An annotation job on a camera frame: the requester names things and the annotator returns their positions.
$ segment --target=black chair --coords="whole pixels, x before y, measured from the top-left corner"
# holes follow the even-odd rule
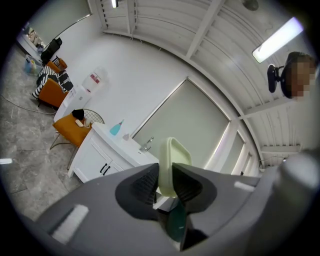
[[[58,39],[53,39],[50,42],[47,49],[41,53],[41,60],[42,60],[43,66],[45,66],[50,61],[50,59],[55,54],[55,52],[60,49],[61,45],[62,45],[62,40],[60,39],[60,37]]]

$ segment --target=window blind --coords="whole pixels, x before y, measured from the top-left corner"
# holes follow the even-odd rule
[[[244,142],[241,139],[240,135],[237,133],[235,136],[235,140],[232,144],[232,148],[230,150],[230,153],[220,171],[222,174],[231,174],[234,170],[236,163],[239,159],[241,150],[244,146]]]
[[[159,158],[161,142],[176,138],[203,168],[212,156],[229,120],[194,84],[186,80],[145,123],[133,138],[143,145],[151,137],[150,153]]]
[[[90,15],[87,0],[49,0],[32,16],[29,23],[47,45],[87,15]]]

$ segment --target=orange chair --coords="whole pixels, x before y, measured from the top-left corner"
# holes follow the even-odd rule
[[[53,63],[52,61],[49,61],[47,63],[47,66],[49,68],[51,68],[52,70],[54,70],[56,73],[59,73],[61,71],[63,71],[65,68],[67,68],[67,64],[61,59],[58,58],[59,60],[59,67],[61,67],[62,69],[60,69],[55,63]],[[55,82],[54,80],[52,80],[51,78],[49,78],[44,87],[42,88],[40,94],[39,94],[39,100],[41,102],[45,102],[48,103],[54,107],[59,108],[61,103],[64,101],[65,97],[67,96],[68,91],[67,92],[63,92],[61,90],[60,85]]]
[[[52,143],[50,150],[54,148],[57,145],[61,144],[73,144],[74,150],[70,157],[69,163],[67,165],[67,170],[70,168],[70,163],[73,158],[73,155],[75,154],[75,151],[77,148],[80,148],[82,142],[85,140],[87,134],[90,132],[92,123],[97,122],[104,124],[105,121],[103,118],[96,112],[89,110],[89,109],[83,109],[84,110],[84,119],[81,121],[84,123],[85,119],[90,119],[90,125],[89,128],[87,127],[79,127],[76,124],[76,118],[72,114],[68,114],[67,116],[59,119],[53,124],[53,127],[59,132],[59,135],[55,138],[54,142]],[[59,138],[59,136],[62,135],[67,141],[69,142],[60,142],[55,144],[56,140]]]

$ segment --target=countertop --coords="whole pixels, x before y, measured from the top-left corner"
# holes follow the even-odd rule
[[[109,132],[110,128],[103,123],[94,122],[92,128],[114,151],[134,167],[159,163],[159,160],[149,152],[141,152],[140,145],[131,137],[129,140],[124,140],[121,135],[114,136]]]

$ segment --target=gray floor tile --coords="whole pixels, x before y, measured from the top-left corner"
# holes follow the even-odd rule
[[[26,123],[16,125],[16,148],[18,150],[44,150],[39,127],[31,127]]]
[[[24,72],[25,56],[16,48],[11,51],[2,70],[2,94],[19,106],[43,112],[54,110],[30,97],[36,89],[36,77]],[[0,157],[12,158],[1,177],[16,209],[35,220],[43,211],[68,192],[81,186],[74,175],[67,176],[67,164],[73,145],[58,145],[49,150],[58,135],[54,114],[41,114],[18,108],[0,97]],[[60,137],[58,142],[67,142]]]
[[[21,167],[43,164],[49,160],[45,150],[17,150],[15,160]]]
[[[24,181],[23,171],[20,165],[16,162],[4,165],[1,168],[1,178],[5,189],[9,193],[16,193],[27,189]]]
[[[42,213],[42,208],[35,203],[28,189],[11,194],[10,197],[15,209],[31,220],[35,221]]]
[[[32,198],[38,204],[50,206],[68,194],[48,162],[25,167],[23,177]]]

